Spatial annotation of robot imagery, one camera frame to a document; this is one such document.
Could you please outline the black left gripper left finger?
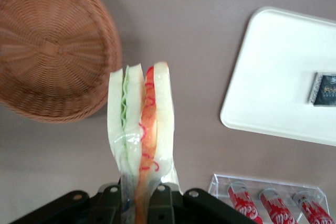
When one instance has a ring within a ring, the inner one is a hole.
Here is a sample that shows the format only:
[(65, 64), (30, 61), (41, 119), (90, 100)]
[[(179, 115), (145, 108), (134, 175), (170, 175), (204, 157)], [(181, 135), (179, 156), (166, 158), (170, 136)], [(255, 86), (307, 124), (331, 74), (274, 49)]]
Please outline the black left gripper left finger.
[(102, 185), (94, 196), (71, 191), (12, 223), (120, 223), (121, 186)]

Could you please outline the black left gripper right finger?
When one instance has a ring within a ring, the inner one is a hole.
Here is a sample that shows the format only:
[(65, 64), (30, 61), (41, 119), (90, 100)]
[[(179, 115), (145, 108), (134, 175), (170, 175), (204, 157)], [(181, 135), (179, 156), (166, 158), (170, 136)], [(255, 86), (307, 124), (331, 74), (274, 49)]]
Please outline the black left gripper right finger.
[(181, 194), (175, 184), (159, 184), (149, 203), (149, 223), (254, 223), (200, 188)]

